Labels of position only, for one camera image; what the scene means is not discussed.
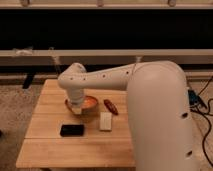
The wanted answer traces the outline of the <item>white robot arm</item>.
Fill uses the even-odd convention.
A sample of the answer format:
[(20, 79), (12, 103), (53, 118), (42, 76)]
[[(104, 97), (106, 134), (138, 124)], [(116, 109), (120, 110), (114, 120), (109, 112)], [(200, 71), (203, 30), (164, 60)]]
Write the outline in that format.
[(126, 92), (136, 171), (198, 171), (187, 80), (177, 64), (143, 62), (88, 72), (74, 63), (58, 84), (74, 107), (83, 103), (86, 88)]

